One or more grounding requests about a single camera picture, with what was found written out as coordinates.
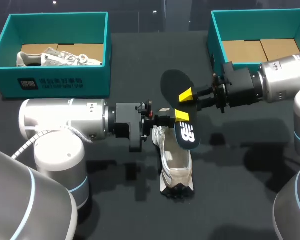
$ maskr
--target sneaker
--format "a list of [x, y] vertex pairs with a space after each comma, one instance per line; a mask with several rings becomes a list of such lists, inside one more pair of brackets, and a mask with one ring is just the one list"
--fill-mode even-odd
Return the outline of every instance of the sneaker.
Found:
[[17, 67], [88, 65], [102, 65], [102, 63], [98, 60], [90, 59], [84, 54], [76, 56], [66, 51], [56, 51], [51, 47], [42, 54], [26, 54], [21, 51], [16, 56]]
[[182, 149], [176, 140], [175, 130], [154, 126], [152, 141], [160, 149], [160, 191], [167, 197], [182, 198], [194, 193], [192, 158], [190, 151]]

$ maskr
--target shoe insole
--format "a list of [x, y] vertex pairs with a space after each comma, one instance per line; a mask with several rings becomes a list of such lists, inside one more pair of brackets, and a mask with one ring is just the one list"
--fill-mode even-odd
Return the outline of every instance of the shoe insole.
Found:
[[179, 70], [168, 70], [161, 77], [161, 93], [165, 100], [173, 109], [189, 114], [190, 121], [174, 124], [176, 140], [180, 147], [186, 150], [195, 149], [201, 141], [197, 134], [197, 104], [179, 102], [179, 95], [193, 87], [190, 78]]
[[189, 166], [189, 152], [182, 149], [176, 141], [173, 129], [165, 130], [164, 153], [170, 169], [184, 169]]

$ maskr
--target shoe tongue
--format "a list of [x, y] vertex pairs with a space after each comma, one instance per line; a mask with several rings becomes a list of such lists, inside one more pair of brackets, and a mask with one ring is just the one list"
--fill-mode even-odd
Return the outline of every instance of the shoe tongue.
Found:
[[59, 56], [61, 54], [61, 52], [54, 50], [52, 47], [48, 47], [44, 52], [44, 54], [49, 54], [52, 56]]
[[58, 57], [58, 56], [53, 56], [50, 54], [46, 54], [46, 53], [42, 53], [41, 55], [41, 65], [47, 65], [48, 62], [54, 62], [54, 63], [61, 63], [62, 62], [62, 58]]

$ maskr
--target white cable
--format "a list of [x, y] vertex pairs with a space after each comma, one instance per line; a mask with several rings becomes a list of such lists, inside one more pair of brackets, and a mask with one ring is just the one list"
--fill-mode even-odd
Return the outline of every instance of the white cable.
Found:
[[39, 138], [42, 136], [52, 132], [52, 131], [60, 131], [60, 130], [69, 130], [73, 132], [77, 137], [79, 137], [83, 142], [86, 142], [88, 144], [92, 144], [93, 142], [86, 138], [81, 132], [79, 132], [76, 128], [72, 126], [60, 126], [56, 127], [55, 129], [50, 130], [43, 130], [34, 135], [29, 141], [27, 141], [13, 156], [12, 159], [17, 159], [28, 147], [30, 147], [32, 144], [34, 144]]
[[17, 157], [19, 157], [28, 147], [30, 147], [33, 143], [35, 143], [39, 138], [41, 138], [42, 136], [50, 133], [51, 131], [41, 131], [39, 133], [37, 133], [36, 135], [34, 135], [32, 138], [30, 138], [29, 141], [27, 141], [25, 143], [25, 145], [23, 145], [18, 151], [16, 151], [15, 154], [13, 154], [12, 159], [17, 159]]

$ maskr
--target black table surface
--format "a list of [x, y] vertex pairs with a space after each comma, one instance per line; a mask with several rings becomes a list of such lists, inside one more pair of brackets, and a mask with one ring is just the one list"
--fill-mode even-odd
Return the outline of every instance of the black table surface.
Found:
[[[211, 84], [206, 41], [207, 32], [113, 34], [108, 102], [150, 99], [154, 109], [168, 107], [160, 79], [171, 69], [185, 72], [197, 86]], [[21, 103], [0, 95], [0, 151], [10, 156], [25, 142], [18, 124]], [[93, 205], [77, 227], [77, 239], [276, 239], [273, 202], [296, 173], [287, 164], [294, 155], [293, 102], [262, 102], [225, 114], [212, 107], [198, 118], [192, 199], [160, 194], [160, 157], [151, 139], [141, 153], [129, 153], [127, 139], [86, 145]], [[35, 168], [32, 148], [19, 160]]]

